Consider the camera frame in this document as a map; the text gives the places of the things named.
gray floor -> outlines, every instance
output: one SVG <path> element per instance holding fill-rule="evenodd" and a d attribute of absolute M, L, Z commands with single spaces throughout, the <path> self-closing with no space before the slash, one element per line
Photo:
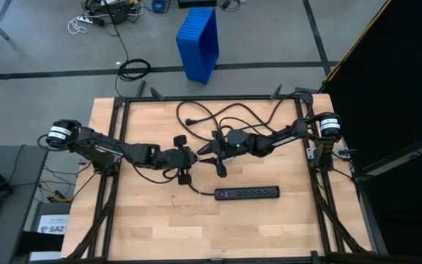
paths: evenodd
<path fill-rule="evenodd" d="M 384 0 L 309 2 L 327 57 L 338 61 Z M 3 4 L 0 0 L 0 12 Z M 237 12 L 216 12 L 218 64 L 320 62 L 303 0 L 247 0 Z M 130 57 L 145 59 L 153 67 L 181 66 L 175 35 L 187 13 L 172 0 L 165 15 L 144 12 L 136 24 L 119 25 Z M 87 34 L 68 33 L 67 22 L 80 14 L 76 0 L 12 0 L 1 22 L 11 41 L 0 38 L 0 74 L 117 68 L 125 53 L 118 39 L 106 33 L 113 32 L 112 27 L 84 25 Z M 317 89 L 324 78 L 322 67 L 288 67 L 216 70 L 207 86 L 188 81 L 183 72 L 152 73 L 145 80 L 164 95 L 236 95 L 270 94 L 279 84 L 283 92 L 295 87 Z M 138 85 L 120 83 L 119 88 L 123 94 L 134 95 Z M 87 124 L 94 98 L 115 95 L 114 76 L 0 81 L 0 144 L 35 144 L 60 118 Z M 51 153 L 47 165 L 74 172 L 77 160 L 74 154 Z M 66 190 L 64 186 L 57 189 Z"/>

wooden table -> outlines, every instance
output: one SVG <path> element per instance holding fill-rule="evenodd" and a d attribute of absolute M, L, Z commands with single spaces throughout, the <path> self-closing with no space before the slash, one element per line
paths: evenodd
<path fill-rule="evenodd" d="M 94 102 L 89 127 L 108 134 L 113 98 Z M 212 112 L 234 101 L 202 102 Z M 276 101 L 245 100 L 263 120 L 267 120 Z M 197 151 L 205 142 L 188 134 L 177 122 L 175 108 L 179 102 L 131 103 L 125 141 L 159 144 L 163 150 L 173 148 L 173 137 L 186 134 L 188 146 Z M 314 96 L 315 114 L 333 111 L 329 95 Z M 118 138 L 122 112 L 116 122 Z M 207 114 L 197 106 L 185 104 L 182 120 L 199 119 Z M 233 116 L 257 123 L 245 109 L 234 107 L 222 117 Z M 295 102 L 285 100 L 270 126 L 282 129 L 297 118 Z M 244 126 L 229 120 L 235 128 Z M 213 122 L 191 127 L 207 138 L 215 129 Z M 226 162 L 228 176 L 219 178 L 209 164 L 193 166 L 193 184 L 202 191 L 215 188 L 246 186 L 280 186 L 281 198 L 241 201 L 215 201 L 202 197 L 176 181 L 165 185 L 150 183 L 139 177 L 132 166 L 122 162 L 116 198 L 114 228 L 109 260 L 170 260 L 236 257 L 298 257 L 311 250 L 323 254 L 314 199 L 302 140 L 277 148 L 265 158 L 243 155 Z M 349 173 L 347 162 L 334 161 L 335 168 Z M 160 172 L 141 169 L 146 176 L 162 180 Z M 76 190 L 92 175 L 88 169 L 78 177 Z M 338 217 L 358 243 L 370 249 L 366 226 L 360 211 L 355 187 L 345 176 L 330 172 L 330 182 Z M 78 245 L 92 223 L 99 176 L 76 197 L 70 212 L 62 255 L 67 256 Z M 327 220 L 332 249 L 336 249 L 333 229 Z M 97 252 L 103 239 L 99 235 Z"/>

power strip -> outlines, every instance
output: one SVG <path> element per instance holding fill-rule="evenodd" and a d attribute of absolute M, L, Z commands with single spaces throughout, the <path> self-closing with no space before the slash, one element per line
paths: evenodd
<path fill-rule="evenodd" d="M 217 188 L 214 198 L 218 201 L 233 199 L 268 199 L 279 198 L 278 186 L 249 187 L 249 188 Z"/>
<path fill-rule="evenodd" d="M 80 15 L 76 18 L 77 21 L 84 22 L 84 23 L 92 23 L 91 18 L 85 18 L 84 16 Z"/>

blue plastic bin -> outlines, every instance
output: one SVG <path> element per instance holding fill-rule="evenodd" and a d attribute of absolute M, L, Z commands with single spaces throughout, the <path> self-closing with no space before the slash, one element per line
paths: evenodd
<path fill-rule="evenodd" d="M 207 84 L 219 57 L 215 9 L 192 8 L 176 40 L 187 78 Z"/>

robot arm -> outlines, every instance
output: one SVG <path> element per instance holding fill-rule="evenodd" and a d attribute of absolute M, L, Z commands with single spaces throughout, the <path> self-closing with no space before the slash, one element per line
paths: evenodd
<path fill-rule="evenodd" d="M 321 137 L 308 132 L 308 124 L 313 121 L 320 121 Z M 307 137 L 317 143 L 314 165 L 321 171 L 327 171 L 333 168 L 332 151 L 333 145 L 341 138 L 340 124 L 341 119 L 337 114 L 322 113 L 309 119 L 297 119 L 290 126 L 269 136 L 231 129 L 226 140 L 221 133 L 214 131 L 214 140 L 197 153 L 199 155 L 215 153 L 216 158 L 204 159 L 201 162 L 216 165 L 218 175 L 225 177 L 227 173 L 222 161 L 227 158 L 246 153 L 262 158 L 271 154 L 277 147 Z"/>
<path fill-rule="evenodd" d="M 128 144 L 83 127 L 75 120 L 56 121 L 46 142 L 58 150 L 76 152 L 92 162 L 100 172 L 114 168 L 116 159 L 148 169 L 190 169 L 197 162 L 195 153 L 186 144 L 185 136 L 174 138 L 177 149 L 160 150 L 156 144 Z"/>

